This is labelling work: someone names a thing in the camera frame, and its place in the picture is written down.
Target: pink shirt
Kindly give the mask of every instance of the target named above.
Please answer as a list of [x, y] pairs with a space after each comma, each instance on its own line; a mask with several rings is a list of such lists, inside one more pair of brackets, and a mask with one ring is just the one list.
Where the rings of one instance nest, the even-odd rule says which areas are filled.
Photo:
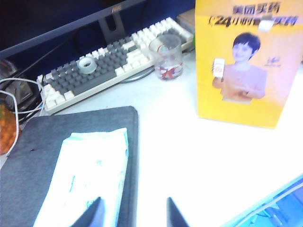
[[221, 94], [225, 99], [250, 101], [265, 95], [267, 72], [251, 65], [246, 71], [236, 71], [233, 65], [225, 65]]

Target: short hair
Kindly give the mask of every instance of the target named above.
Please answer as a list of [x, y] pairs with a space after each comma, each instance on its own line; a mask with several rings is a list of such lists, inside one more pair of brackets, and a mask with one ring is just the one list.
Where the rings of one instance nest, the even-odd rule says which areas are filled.
[[248, 43], [248, 46], [252, 49], [252, 52], [254, 53], [258, 49], [260, 49], [260, 39], [256, 35], [253, 35], [252, 33], [245, 32], [238, 35], [235, 40], [233, 41], [233, 46], [237, 44], [246, 44]]

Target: desk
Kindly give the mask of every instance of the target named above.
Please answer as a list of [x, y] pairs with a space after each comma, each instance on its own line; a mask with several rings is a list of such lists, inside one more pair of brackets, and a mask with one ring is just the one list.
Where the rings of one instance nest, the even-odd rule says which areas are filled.
[[165, 227], [171, 196], [191, 227], [218, 227], [302, 174], [302, 84], [303, 66], [274, 130], [198, 118], [193, 52], [176, 80], [118, 84], [59, 114], [135, 107], [137, 226]]

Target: roll of tape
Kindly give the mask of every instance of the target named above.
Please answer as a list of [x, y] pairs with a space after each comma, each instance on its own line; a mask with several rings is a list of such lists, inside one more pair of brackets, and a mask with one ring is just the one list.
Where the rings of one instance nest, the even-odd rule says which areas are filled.
[[97, 64], [95, 63], [95, 60], [92, 57], [84, 57], [80, 59], [77, 65], [80, 72], [84, 74], [90, 74], [97, 68]]

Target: monitor stand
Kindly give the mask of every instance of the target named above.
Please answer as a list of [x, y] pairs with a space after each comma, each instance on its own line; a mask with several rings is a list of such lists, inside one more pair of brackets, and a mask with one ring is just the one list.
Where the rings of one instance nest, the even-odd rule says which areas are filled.
[[[108, 26], [108, 23], [107, 23], [105, 17], [99, 19], [99, 25], [101, 27], [103, 36], [104, 36], [107, 44], [113, 43], [119, 39], [126, 37], [126, 33], [124, 30], [123, 22], [121, 20], [119, 11], [113, 11], [112, 15], [113, 15], [113, 19], [114, 19], [114, 22], [116, 25], [115, 30], [109, 29], [109, 26]], [[126, 78], [125, 80], [121, 81], [121, 83], [129, 83], [129, 82], [133, 82], [133, 81], [142, 79], [142, 78], [146, 77], [147, 75], [151, 74], [154, 70], [155, 69], [153, 66], [149, 67], [141, 72], [138, 72], [137, 74], [130, 76], [129, 78]]]

